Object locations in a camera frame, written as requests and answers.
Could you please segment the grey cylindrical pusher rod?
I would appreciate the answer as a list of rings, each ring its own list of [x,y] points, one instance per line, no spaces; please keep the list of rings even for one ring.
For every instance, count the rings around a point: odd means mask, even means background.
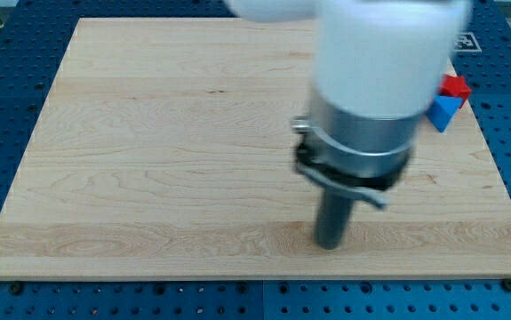
[[[321,195],[315,222],[315,242],[326,250],[337,248],[344,236],[354,201],[333,192]]]

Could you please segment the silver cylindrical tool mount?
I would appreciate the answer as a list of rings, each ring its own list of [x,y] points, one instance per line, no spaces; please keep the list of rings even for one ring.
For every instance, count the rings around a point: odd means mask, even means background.
[[[388,204],[384,192],[411,158],[421,116],[363,116],[313,89],[307,113],[291,120],[300,135],[295,171],[322,188],[322,206],[329,200],[361,201],[383,209]]]

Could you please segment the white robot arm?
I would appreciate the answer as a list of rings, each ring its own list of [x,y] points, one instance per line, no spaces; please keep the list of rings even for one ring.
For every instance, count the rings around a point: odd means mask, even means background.
[[[315,20],[308,111],[291,120],[300,136],[295,169],[323,193],[315,242],[339,246],[355,202],[387,205],[384,191],[413,153],[419,122],[438,91],[468,1],[226,0],[259,23]]]

